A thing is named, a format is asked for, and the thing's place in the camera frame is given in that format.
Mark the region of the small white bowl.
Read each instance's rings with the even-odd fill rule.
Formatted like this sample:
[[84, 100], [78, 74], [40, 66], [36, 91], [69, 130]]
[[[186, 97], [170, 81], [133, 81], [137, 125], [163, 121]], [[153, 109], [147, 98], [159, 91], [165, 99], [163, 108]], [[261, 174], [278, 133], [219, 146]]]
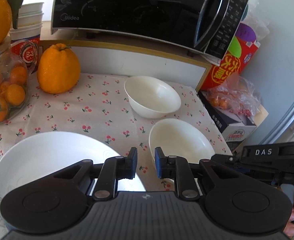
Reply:
[[126, 79], [124, 90], [132, 109], [141, 117], [159, 119], [181, 107], [178, 93], [166, 82], [150, 76]]
[[150, 130], [149, 146], [151, 157], [155, 160], [155, 148], [161, 147], [164, 154], [184, 157], [189, 163], [210, 159], [214, 148], [197, 128], [185, 121], [163, 119]]

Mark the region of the white plate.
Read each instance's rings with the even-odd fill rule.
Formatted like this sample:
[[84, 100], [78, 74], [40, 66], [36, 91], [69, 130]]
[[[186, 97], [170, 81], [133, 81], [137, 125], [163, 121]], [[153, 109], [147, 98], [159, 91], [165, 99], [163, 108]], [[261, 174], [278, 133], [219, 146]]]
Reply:
[[[131, 147], [148, 153], [148, 143], [136, 135], [111, 138], [71, 132], [45, 132], [30, 136], [8, 150], [0, 150], [0, 202], [13, 189], [83, 159], [103, 163], [126, 155]], [[0, 238], [7, 233], [0, 213]]]

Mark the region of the white blue carton box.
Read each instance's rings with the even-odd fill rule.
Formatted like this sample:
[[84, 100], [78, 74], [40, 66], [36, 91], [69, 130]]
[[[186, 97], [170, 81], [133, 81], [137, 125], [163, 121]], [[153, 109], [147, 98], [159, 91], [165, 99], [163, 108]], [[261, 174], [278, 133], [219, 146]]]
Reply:
[[227, 110], [212, 106], [206, 99], [206, 92], [199, 90], [198, 96], [232, 152], [236, 150], [236, 148], [246, 140], [268, 116], [267, 110], [262, 105], [259, 106], [259, 112], [254, 117], [247, 117], [245, 115], [236, 115]]

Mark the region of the floral tablecloth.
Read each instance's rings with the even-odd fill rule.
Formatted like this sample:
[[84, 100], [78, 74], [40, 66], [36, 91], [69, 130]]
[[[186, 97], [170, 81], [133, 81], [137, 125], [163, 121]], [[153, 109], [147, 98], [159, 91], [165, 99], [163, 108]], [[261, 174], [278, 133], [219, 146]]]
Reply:
[[129, 105], [125, 78], [82, 74], [77, 85], [63, 94], [44, 93], [35, 75], [30, 78], [27, 105], [0, 124], [0, 159], [22, 139], [44, 132], [75, 132], [99, 140], [121, 155], [138, 149], [138, 175], [147, 190], [172, 190], [171, 182], [154, 174], [149, 133], [154, 119], [139, 116]]

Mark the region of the plastic bag of snacks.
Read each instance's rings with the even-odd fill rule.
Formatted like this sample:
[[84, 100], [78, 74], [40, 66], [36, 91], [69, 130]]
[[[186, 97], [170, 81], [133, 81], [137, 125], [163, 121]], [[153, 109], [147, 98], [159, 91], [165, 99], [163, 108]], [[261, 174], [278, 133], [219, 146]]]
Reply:
[[253, 83], [233, 73], [219, 86], [206, 91], [206, 99], [213, 107], [236, 115], [255, 116], [260, 112], [260, 93]]

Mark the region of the white refrigerator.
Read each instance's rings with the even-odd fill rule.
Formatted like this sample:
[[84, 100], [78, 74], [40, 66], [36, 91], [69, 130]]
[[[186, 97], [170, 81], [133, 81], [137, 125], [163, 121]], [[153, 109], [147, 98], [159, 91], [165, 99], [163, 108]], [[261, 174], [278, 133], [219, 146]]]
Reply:
[[266, 119], [244, 145], [294, 141], [294, 0], [258, 0], [269, 34], [242, 76], [254, 83]]

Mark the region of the orange on table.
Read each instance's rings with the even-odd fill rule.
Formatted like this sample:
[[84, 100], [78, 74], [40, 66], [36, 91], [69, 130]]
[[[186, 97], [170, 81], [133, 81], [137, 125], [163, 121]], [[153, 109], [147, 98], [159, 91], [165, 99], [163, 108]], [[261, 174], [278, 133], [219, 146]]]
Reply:
[[50, 46], [40, 58], [37, 80], [40, 88], [50, 94], [72, 89], [79, 80], [80, 61], [71, 48], [63, 43]]

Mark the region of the red snack box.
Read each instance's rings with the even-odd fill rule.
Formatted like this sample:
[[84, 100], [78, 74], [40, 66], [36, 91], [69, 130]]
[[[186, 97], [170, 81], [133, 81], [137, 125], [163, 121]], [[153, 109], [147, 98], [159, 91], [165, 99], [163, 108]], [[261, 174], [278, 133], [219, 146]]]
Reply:
[[212, 64], [200, 90], [208, 90], [221, 85], [233, 73], [241, 74], [260, 47], [254, 30], [247, 24], [240, 23], [227, 53], [219, 65]]

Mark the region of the glass jar with kumquats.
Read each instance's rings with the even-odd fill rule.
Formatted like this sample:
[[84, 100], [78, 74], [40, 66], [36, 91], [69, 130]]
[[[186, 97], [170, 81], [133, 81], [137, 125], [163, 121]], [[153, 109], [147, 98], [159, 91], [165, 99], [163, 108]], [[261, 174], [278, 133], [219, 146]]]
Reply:
[[37, 63], [38, 51], [29, 40], [0, 44], [0, 123], [17, 115], [29, 98], [29, 79]]

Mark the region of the black microwave oven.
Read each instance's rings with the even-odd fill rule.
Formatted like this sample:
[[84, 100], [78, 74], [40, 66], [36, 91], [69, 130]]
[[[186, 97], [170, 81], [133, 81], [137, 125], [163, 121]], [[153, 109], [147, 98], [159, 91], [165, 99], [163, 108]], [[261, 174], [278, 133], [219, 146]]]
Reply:
[[247, 3], [248, 0], [54, 0], [51, 31], [119, 33], [222, 59]]

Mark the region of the stacked paper cups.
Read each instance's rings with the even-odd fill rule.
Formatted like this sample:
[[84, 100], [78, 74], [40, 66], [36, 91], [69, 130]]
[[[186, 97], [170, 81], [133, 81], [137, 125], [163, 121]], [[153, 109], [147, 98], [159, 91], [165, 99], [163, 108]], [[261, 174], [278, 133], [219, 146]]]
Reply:
[[29, 71], [38, 61], [38, 45], [42, 29], [43, 2], [22, 5], [18, 11], [17, 29], [11, 28], [11, 51], [20, 56]]

